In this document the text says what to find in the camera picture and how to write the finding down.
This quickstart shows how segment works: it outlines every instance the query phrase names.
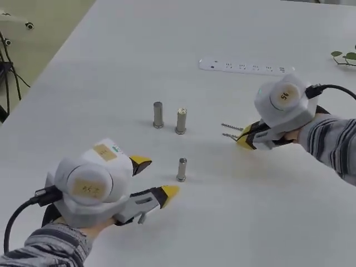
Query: metal peg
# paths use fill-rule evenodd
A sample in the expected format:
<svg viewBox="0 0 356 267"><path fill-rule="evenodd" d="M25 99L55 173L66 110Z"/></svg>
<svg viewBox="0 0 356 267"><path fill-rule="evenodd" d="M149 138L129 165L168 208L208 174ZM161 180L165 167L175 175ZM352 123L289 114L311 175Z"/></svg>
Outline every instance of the metal peg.
<svg viewBox="0 0 356 267"><path fill-rule="evenodd" d="M163 123L163 104L162 102L154 103L154 128L160 129L164 126Z"/></svg>
<svg viewBox="0 0 356 267"><path fill-rule="evenodd" d="M185 181L185 169L187 167L187 159L182 157L179 159L179 166L178 166L178 174L177 174L177 181L184 182Z"/></svg>
<svg viewBox="0 0 356 267"><path fill-rule="evenodd" d="M180 108L178 109L177 112L177 126L176 126L176 133L178 135L182 135L185 133L186 128L185 128L185 122L187 119L187 109L185 108Z"/></svg>

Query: human hand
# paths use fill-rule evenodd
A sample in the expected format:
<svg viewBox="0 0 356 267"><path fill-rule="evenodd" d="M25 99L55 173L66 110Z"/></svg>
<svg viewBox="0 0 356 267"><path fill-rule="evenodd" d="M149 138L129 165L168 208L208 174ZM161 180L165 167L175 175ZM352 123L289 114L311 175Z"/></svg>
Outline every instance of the human hand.
<svg viewBox="0 0 356 267"><path fill-rule="evenodd" d="M66 224L66 221L64 220L63 217L59 217L57 220L54 221L54 223ZM79 230L82 231L84 234L86 234L89 238L95 239L95 238L97 238L97 236L100 234L100 232L102 230L113 225L114 223L115 223L115 219L110 218L98 225L93 226L93 227L80 228Z"/></svg>

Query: forearm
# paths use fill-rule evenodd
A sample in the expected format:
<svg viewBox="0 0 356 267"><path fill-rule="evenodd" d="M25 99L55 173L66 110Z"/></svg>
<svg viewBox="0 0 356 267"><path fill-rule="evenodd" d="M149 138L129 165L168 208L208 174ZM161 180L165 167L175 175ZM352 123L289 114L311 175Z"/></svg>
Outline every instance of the forearm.
<svg viewBox="0 0 356 267"><path fill-rule="evenodd" d="M24 247L0 257L0 266L83 266L92 239L65 224L53 223L32 233Z"/></svg>
<svg viewBox="0 0 356 267"><path fill-rule="evenodd" d="M356 185L356 120L318 115L298 134L298 143L340 177Z"/></svg>

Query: floor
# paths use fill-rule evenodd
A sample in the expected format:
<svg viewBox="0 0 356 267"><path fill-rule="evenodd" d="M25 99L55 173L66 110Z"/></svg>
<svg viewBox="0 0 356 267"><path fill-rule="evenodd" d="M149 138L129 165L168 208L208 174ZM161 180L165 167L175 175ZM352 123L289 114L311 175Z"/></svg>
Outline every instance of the floor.
<svg viewBox="0 0 356 267"><path fill-rule="evenodd" d="M8 47L16 72L31 85L64 41L87 13L95 0L1 0L0 9L25 17L34 24L29 31L21 23L0 21L0 31L12 41ZM19 103L16 83L9 75L10 108ZM21 93L26 97L30 90L19 81ZM6 89L0 86L0 105L6 110Z"/></svg>

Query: drill bit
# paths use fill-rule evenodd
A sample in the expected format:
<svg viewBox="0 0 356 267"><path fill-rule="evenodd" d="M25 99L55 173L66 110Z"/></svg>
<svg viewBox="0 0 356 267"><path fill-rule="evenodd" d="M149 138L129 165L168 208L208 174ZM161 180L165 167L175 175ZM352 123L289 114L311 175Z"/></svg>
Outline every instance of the drill bit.
<svg viewBox="0 0 356 267"><path fill-rule="evenodd" d="M237 135L230 135L228 133L224 133L223 136L229 137L229 138L233 139L235 142L237 142L238 138L239 138Z"/></svg>
<svg viewBox="0 0 356 267"><path fill-rule="evenodd" d="M232 125L230 125L230 124L222 123L221 125L224 126L224 127L226 127L226 128L238 130L238 131L240 131L240 132L242 132L242 131L244 130L243 128L235 127L235 126L232 126Z"/></svg>

